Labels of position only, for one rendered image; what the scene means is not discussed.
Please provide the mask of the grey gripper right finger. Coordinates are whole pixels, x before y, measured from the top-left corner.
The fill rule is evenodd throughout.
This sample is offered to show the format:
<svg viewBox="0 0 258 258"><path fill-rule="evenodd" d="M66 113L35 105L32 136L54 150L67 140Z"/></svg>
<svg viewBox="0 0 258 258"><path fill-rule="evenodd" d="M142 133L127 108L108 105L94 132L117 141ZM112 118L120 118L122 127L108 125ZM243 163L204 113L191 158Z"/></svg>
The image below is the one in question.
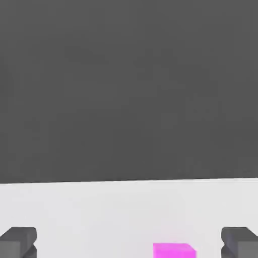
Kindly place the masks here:
<svg viewBox="0 0 258 258"><path fill-rule="evenodd" d="M258 236L247 227L224 227L221 258L258 258Z"/></svg>

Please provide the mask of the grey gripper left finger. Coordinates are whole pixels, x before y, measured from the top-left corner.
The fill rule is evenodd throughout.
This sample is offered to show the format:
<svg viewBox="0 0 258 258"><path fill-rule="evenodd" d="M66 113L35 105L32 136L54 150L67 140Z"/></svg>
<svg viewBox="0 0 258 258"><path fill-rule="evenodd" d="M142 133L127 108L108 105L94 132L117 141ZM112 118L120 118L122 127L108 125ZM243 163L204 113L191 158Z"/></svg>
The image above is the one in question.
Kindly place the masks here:
<svg viewBox="0 0 258 258"><path fill-rule="evenodd" d="M11 227L0 236L0 258L37 258L35 227Z"/></svg>

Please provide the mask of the small magenta cube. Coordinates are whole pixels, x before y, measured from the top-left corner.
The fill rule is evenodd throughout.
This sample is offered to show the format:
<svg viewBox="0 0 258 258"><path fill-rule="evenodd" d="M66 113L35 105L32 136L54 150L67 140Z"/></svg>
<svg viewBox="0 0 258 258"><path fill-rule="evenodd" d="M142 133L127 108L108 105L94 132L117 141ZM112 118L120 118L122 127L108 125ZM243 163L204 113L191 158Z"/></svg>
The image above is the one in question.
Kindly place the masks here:
<svg viewBox="0 0 258 258"><path fill-rule="evenodd" d="M153 243L153 258L197 258L197 252L187 243Z"/></svg>

